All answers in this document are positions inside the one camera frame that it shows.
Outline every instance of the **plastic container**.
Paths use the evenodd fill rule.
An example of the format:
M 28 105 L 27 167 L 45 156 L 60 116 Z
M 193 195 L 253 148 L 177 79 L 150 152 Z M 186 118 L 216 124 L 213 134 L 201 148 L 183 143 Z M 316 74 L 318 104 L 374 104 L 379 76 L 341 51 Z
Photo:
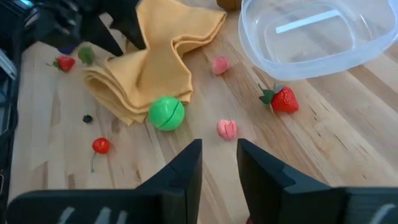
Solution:
M 341 72 L 378 57 L 398 36 L 398 0 L 243 0 L 239 37 L 278 80 Z

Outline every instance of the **wooden surface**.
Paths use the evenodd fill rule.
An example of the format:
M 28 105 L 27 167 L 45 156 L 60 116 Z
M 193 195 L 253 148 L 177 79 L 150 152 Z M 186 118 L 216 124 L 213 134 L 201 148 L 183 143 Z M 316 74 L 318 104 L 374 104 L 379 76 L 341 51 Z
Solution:
M 216 8 L 216 3 L 200 6 Z M 347 72 L 289 82 L 301 109 L 274 115 L 258 99 L 257 88 L 274 81 L 245 56 L 237 28 L 238 14 L 230 13 L 212 43 L 184 56 L 194 93 L 182 126 L 169 133 L 148 122 L 127 127 L 85 90 L 80 62 L 65 75 L 45 66 L 58 55 L 55 49 L 40 43 L 28 49 L 10 199 L 36 189 L 134 188 L 202 138 L 199 223 L 244 223 L 248 209 L 237 173 L 236 141 L 217 136 L 219 119 L 236 120 L 239 137 L 330 185 L 398 185 L 398 45 Z M 121 43 L 121 34 L 112 32 Z M 233 66 L 216 77 L 210 61 L 220 55 Z M 85 114 L 94 117 L 92 124 L 83 123 Z M 110 139 L 112 149 L 95 157 L 92 172 L 91 143 L 101 136 Z

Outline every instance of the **yellow cloth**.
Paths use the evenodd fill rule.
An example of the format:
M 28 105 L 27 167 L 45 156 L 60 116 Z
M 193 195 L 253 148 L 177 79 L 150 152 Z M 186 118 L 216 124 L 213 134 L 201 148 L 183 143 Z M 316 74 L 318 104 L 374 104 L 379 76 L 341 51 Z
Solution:
M 174 0 L 143 0 L 137 15 L 147 49 L 137 50 L 127 41 L 122 57 L 83 72 L 89 92 L 127 125 L 143 122 L 161 96 L 190 101 L 192 74 L 181 57 L 211 42 L 226 17 Z

